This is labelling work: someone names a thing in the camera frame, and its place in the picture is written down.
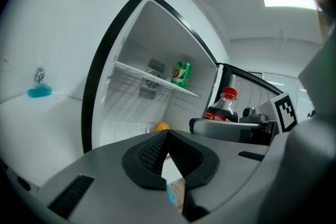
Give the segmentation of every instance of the green soda can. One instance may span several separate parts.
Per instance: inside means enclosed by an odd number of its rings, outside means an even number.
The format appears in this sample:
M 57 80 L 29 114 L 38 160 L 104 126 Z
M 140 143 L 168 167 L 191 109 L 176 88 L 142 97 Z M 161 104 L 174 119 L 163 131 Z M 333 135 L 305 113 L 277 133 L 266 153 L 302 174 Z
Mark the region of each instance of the green soda can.
M 177 62 L 176 68 L 174 70 L 172 83 L 185 88 L 188 82 L 188 78 L 191 72 L 191 64 L 187 62 Z

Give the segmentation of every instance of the refrigerator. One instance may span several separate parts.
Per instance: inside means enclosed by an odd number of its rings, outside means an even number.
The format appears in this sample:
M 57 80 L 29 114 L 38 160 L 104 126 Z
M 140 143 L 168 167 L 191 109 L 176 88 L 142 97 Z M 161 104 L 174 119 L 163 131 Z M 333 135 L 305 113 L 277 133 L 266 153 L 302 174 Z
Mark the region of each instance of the refrigerator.
M 219 100 L 227 86 L 238 91 L 239 116 L 244 108 L 282 93 L 248 72 L 218 63 L 192 23 L 164 0 L 126 3 L 87 76 L 81 113 L 84 153 L 151 132 L 159 121 L 189 132 L 190 119 L 201 118 L 211 97 Z M 178 61 L 192 66 L 184 89 L 171 83 Z M 219 87 L 217 76 L 222 76 Z

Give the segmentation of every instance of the red bottle cap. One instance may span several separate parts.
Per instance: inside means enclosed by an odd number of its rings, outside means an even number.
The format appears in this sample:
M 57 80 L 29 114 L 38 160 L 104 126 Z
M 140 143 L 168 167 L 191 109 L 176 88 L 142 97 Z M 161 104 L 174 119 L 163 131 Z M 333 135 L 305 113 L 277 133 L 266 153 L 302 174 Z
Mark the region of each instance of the red bottle cap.
M 225 87 L 224 90 L 223 90 L 223 93 L 229 93 L 229 94 L 232 94 L 234 95 L 236 98 L 238 96 L 238 92 L 236 89 L 234 88 L 231 88 L 231 87 Z

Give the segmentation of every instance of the small can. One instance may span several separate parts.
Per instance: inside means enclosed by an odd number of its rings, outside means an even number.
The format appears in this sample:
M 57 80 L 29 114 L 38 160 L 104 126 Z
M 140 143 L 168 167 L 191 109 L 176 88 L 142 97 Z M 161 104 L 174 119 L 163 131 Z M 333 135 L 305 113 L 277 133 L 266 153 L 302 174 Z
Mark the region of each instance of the small can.
M 187 62 L 178 62 L 173 73 L 172 83 L 185 88 L 191 72 L 191 64 Z
M 43 82 L 44 75 L 45 75 L 45 71 L 42 66 L 39 66 L 38 68 L 36 68 L 35 75 L 34 75 L 34 88 L 36 88 L 40 82 Z

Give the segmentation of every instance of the fluorescent light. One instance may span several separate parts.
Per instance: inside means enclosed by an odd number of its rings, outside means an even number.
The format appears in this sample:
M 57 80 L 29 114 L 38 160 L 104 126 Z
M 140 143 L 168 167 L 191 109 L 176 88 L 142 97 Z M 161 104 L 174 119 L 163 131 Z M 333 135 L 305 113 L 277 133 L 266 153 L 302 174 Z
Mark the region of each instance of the fluorescent light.
M 284 86 L 283 83 L 277 83 L 277 82 L 273 82 L 273 81 L 267 81 L 268 83 L 271 83 L 273 85 L 278 85 L 278 86 Z
M 264 0 L 266 7 L 299 7 L 318 9 L 315 0 Z

